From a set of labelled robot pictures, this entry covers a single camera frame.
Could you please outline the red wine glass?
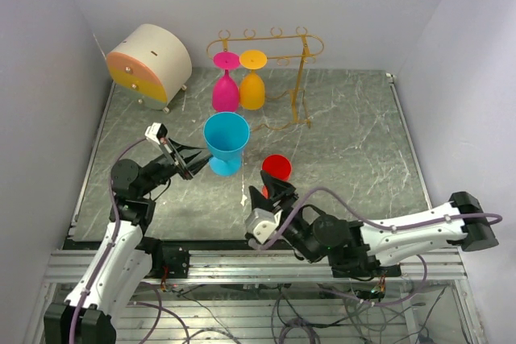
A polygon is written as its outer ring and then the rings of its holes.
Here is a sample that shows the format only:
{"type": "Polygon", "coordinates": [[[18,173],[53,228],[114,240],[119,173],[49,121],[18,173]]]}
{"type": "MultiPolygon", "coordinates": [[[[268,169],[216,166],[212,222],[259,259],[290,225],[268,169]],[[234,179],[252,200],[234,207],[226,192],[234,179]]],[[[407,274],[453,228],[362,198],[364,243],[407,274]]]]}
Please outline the red wine glass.
{"type": "Polygon", "coordinates": [[[283,181],[287,181],[292,173],[292,164],[289,159],[279,154],[267,156],[261,167],[270,176],[283,181]]]}

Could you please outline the blue wine glass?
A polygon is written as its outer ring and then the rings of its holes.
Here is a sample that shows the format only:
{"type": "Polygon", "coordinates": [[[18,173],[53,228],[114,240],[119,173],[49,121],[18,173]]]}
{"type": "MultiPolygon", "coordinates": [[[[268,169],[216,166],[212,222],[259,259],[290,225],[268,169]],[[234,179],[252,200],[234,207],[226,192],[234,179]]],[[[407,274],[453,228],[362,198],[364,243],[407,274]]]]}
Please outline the blue wine glass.
{"type": "Polygon", "coordinates": [[[206,120],[203,127],[206,146],[212,157],[209,165],[219,176],[236,174],[242,163],[244,148],[251,137],[246,119],[234,112],[220,112],[206,120]]]}

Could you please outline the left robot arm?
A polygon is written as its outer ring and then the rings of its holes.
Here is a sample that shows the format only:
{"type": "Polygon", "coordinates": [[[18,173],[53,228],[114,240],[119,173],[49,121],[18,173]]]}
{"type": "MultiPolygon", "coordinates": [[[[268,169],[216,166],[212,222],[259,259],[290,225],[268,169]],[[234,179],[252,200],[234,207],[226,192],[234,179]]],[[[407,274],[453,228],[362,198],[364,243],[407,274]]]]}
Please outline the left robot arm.
{"type": "Polygon", "coordinates": [[[179,176],[191,180],[209,162],[205,148],[152,139],[161,154],[144,166],[119,156],[110,170],[110,220],[92,262],[64,301],[44,314],[47,343],[114,343],[115,322],[144,277],[164,269],[162,243],[146,236],[156,203],[151,191],[179,176]]]}

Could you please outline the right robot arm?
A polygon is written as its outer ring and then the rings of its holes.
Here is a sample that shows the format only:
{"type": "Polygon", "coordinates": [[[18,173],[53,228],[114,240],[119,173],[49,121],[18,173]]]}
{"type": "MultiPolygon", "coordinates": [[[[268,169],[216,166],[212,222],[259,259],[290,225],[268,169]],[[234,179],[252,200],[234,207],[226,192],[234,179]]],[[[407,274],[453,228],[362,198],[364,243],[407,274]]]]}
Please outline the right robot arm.
{"type": "Polygon", "coordinates": [[[299,197],[295,187],[267,172],[260,174],[266,190],[249,189],[251,213],[245,237],[251,248],[265,251],[278,240],[308,263],[326,259],[335,278],[399,276],[404,259],[447,246],[464,252],[498,245],[493,226],[501,222],[486,213],[467,192],[453,193],[442,205],[397,218],[370,220],[350,205],[352,219],[337,218],[299,197]]]}

